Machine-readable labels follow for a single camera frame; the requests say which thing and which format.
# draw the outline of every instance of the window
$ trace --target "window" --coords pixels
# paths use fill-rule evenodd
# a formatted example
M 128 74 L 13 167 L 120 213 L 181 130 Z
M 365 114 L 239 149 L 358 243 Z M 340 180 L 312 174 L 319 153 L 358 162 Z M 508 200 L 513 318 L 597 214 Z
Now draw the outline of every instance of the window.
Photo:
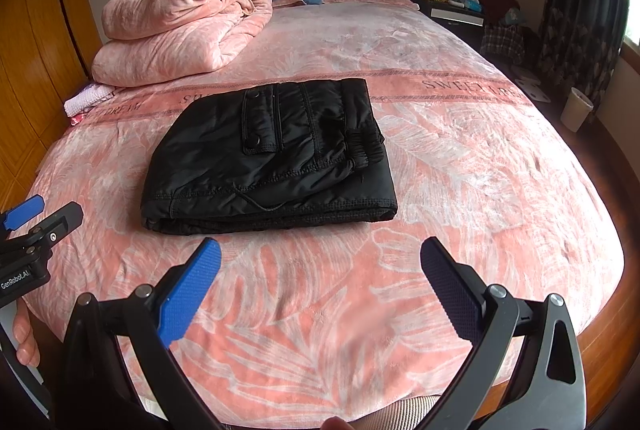
M 634 44 L 640 44 L 640 0 L 629 0 L 629 18 L 625 36 Z

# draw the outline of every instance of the pink bedspread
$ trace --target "pink bedspread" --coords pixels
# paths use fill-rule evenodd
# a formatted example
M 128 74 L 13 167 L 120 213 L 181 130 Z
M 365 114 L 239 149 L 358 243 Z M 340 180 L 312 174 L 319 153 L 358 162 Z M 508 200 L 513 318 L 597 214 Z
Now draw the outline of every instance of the pink bedspread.
M 420 244 L 430 235 L 516 296 L 559 292 L 583 330 L 616 288 L 623 254 L 574 154 L 455 36 L 414 10 L 364 3 L 279 9 L 226 68 L 123 90 L 67 132 L 32 193 L 46 199 L 46 214 L 79 202 L 84 224 L 57 245 L 52 279 L 27 296 L 30 308 L 62 336 L 78 294 L 126 296 L 198 245 L 200 236 L 144 230 L 139 210 L 149 158 L 193 100 L 347 76 L 367 79 L 398 214 L 377 224 L 218 237 L 220 273 L 186 337 L 172 344 L 216 416 L 314 428 L 331 415 L 351 420 L 441 392 L 470 346 L 420 270 Z M 151 398 L 122 344 L 136 387 Z

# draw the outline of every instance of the drawstring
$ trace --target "drawstring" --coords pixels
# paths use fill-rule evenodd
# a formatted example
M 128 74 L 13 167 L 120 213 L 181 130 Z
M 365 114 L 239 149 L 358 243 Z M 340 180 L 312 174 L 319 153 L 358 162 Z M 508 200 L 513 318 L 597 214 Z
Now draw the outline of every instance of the drawstring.
M 236 192 L 236 195 L 239 197 L 242 197 L 245 201 L 247 201 L 249 204 L 252 204 L 253 206 L 255 206 L 256 208 L 264 211 L 264 212 L 273 212 L 275 210 L 277 210 L 279 207 L 284 206 L 285 203 L 281 203 L 278 204 L 277 206 L 274 206 L 273 208 L 265 208 L 264 206 L 262 206 L 261 204 L 258 204 L 257 202 L 255 202 L 255 200 L 253 200 L 251 197 L 249 197 L 247 194 L 245 194 L 244 192 L 241 192 L 240 190 L 238 190 L 236 188 L 236 185 L 234 185 L 234 191 Z

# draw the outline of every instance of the white trash bin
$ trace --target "white trash bin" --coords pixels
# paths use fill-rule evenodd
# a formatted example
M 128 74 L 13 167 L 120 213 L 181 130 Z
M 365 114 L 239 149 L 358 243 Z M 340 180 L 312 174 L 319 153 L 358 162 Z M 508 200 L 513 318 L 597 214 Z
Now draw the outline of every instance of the white trash bin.
M 575 87 L 571 88 L 569 98 L 560 116 L 560 121 L 571 132 L 578 132 L 582 122 L 587 115 L 593 110 L 593 103 L 580 90 Z

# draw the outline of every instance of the folded black pants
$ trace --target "folded black pants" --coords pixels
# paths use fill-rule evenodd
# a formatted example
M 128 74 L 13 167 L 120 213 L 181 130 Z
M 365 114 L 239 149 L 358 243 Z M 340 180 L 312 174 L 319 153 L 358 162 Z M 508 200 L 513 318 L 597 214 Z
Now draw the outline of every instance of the folded black pants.
M 191 235 L 391 220 L 383 141 L 359 78 L 201 98 L 152 155 L 143 225 Z

